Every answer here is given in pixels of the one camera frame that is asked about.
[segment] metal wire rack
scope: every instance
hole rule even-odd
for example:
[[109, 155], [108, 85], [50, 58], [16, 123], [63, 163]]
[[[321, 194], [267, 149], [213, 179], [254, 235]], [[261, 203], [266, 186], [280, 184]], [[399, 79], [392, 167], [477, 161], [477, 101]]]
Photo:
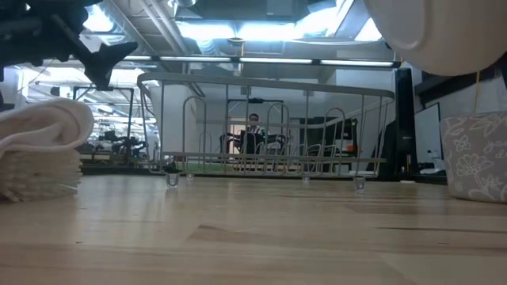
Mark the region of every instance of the metal wire rack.
[[[145, 111], [154, 115], [153, 110], [148, 108], [147, 99], [151, 99], [150, 90], [143, 84], [148, 81], [159, 81], [162, 86], [162, 104], [160, 107], [159, 135], [161, 140], [160, 158], [158, 162], [149, 164], [152, 173], [162, 174], [162, 167], [168, 161], [174, 162], [180, 171], [187, 174], [206, 174], [206, 175], [227, 175], [227, 176], [254, 176], [254, 177], [377, 177], [380, 163], [386, 162], [381, 158], [383, 137], [387, 124], [388, 107], [395, 101], [395, 95], [391, 91], [381, 89], [357, 88], [337, 85], [322, 85], [300, 82], [283, 82], [265, 79], [252, 78], [224, 78], [203, 75], [171, 74], [171, 73], [146, 73], [138, 78], [138, 86], [141, 89], [142, 116], [145, 118]], [[170, 96], [166, 94], [165, 86], [167, 84], [188, 84], [188, 83], [211, 83], [225, 86], [223, 95], [226, 105], [223, 120], [207, 120], [207, 103], [202, 97], [191, 96], [186, 98], [183, 103], [182, 124], [182, 149], [181, 151], [165, 151], [163, 149], [164, 132], [164, 100]], [[234, 122], [244, 126], [257, 125], [269, 130], [271, 127], [279, 127], [280, 134], [255, 135], [244, 131], [241, 135], [228, 134], [232, 122], [229, 120], [227, 106], [229, 101], [229, 86], [246, 86], [246, 114], [245, 121]], [[291, 123], [286, 120], [284, 123], [273, 123], [270, 121], [270, 112], [276, 107], [284, 108], [284, 113], [290, 119], [290, 109], [283, 103], [275, 103], [269, 107], [267, 121], [250, 122], [249, 121], [249, 99], [250, 90], [255, 87], [267, 87], [274, 89], [293, 89], [302, 90], [306, 95], [306, 116], [304, 123]], [[333, 93], [336, 96], [341, 94], [356, 95], [357, 100], [361, 101], [361, 107], [349, 114], [339, 106], [329, 108], [326, 112], [324, 123], [309, 124], [309, 94], [310, 92]], [[365, 106], [365, 97], [378, 98], [374, 104]], [[185, 150], [185, 112], [186, 105], [190, 100], [200, 101], [203, 105], [203, 131], [199, 135], [199, 147], [197, 152]], [[373, 120], [376, 124], [376, 138], [379, 143], [375, 145], [375, 152], [371, 158], [362, 158], [360, 155], [364, 143], [364, 129], [366, 124], [365, 116], [368, 112], [378, 111], [378, 117]], [[331, 112], [337, 112], [338, 117], [328, 120]], [[215, 151], [212, 148], [212, 136], [207, 130], [207, 126], [219, 124], [223, 126], [223, 132], [220, 136], [220, 146]], [[354, 128], [355, 138], [352, 148], [344, 146], [345, 125], [351, 124]], [[326, 132], [330, 127], [334, 130], [332, 142], [326, 141]], [[295, 142], [291, 137], [291, 129], [303, 130], [303, 143]], [[309, 145], [308, 131], [322, 129], [322, 140], [320, 143]], [[227, 137], [233, 137], [235, 145], [239, 149], [238, 154], [227, 152]], [[373, 171], [365, 172], [360, 170], [360, 165], [368, 163], [373, 164]]]

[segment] wooden floor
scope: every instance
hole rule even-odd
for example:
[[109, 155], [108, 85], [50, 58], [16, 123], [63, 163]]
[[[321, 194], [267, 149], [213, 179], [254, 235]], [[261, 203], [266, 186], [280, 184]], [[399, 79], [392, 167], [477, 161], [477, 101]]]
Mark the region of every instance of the wooden floor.
[[507, 207], [444, 186], [85, 177], [0, 205], [0, 284], [507, 284]]

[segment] person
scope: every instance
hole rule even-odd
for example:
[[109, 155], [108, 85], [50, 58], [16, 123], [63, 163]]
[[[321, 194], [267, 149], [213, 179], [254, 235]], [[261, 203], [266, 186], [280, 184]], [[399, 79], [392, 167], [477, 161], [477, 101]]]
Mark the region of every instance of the person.
[[[256, 113], [250, 114], [250, 116], [248, 117], [248, 121], [258, 122], [259, 115]], [[265, 129], [263, 127], [257, 126], [256, 124], [251, 124], [246, 128], [246, 131], [252, 134], [263, 134], [263, 131], [265, 131]]]

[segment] folded white towel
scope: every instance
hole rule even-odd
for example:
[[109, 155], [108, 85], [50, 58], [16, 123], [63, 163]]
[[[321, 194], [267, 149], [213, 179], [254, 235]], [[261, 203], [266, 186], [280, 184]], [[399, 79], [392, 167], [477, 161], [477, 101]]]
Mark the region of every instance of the folded white towel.
[[0, 113], [0, 158], [6, 151], [60, 152], [82, 145], [93, 130], [83, 103], [56, 98]]
[[13, 202], [76, 193], [79, 153], [93, 130], [83, 103], [54, 99], [0, 113], [0, 196]]

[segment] yellow string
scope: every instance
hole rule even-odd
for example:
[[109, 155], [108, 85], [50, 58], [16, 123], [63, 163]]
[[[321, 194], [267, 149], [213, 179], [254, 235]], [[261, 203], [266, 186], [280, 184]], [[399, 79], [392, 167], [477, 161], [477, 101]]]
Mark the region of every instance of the yellow string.
[[475, 103], [474, 103], [474, 114], [477, 113], [477, 103], [478, 103], [478, 92], [481, 89], [481, 71], [477, 73], [475, 77]]

